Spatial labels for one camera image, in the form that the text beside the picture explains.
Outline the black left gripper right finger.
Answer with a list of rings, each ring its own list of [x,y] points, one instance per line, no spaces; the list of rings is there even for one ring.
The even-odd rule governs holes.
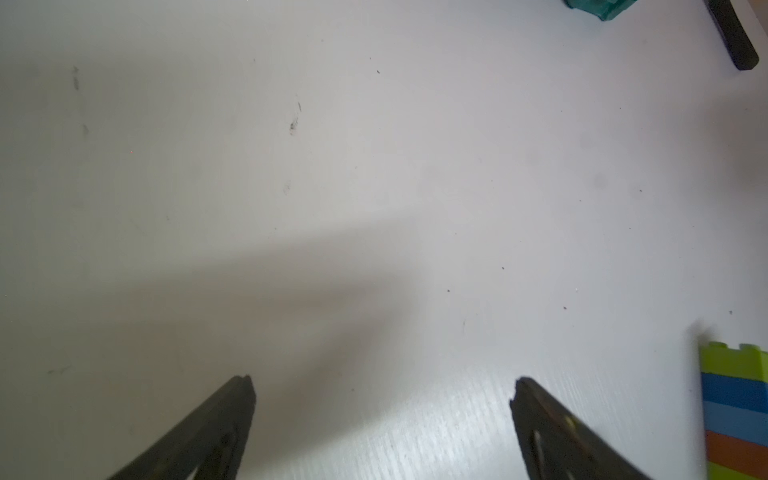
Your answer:
[[[529,478],[649,479],[534,379],[516,380],[509,406]]]

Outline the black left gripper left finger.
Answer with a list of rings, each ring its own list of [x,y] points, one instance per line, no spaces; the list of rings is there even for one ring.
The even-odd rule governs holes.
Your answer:
[[[256,393],[234,376],[114,479],[234,479],[248,440]]]

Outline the lime green small lego brick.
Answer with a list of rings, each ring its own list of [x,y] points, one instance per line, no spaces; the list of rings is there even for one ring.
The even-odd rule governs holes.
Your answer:
[[[709,480],[760,480],[713,462],[707,463],[707,475]]]

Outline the blue long lego brick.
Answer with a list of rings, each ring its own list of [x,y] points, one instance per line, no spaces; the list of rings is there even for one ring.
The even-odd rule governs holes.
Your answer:
[[[706,430],[767,446],[767,384],[701,374]]]

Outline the brown lego brick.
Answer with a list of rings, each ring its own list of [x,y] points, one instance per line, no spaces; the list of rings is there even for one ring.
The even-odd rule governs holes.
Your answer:
[[[708,462],[759,478],[767,478],[767,447],[732,436],[705,431]]]

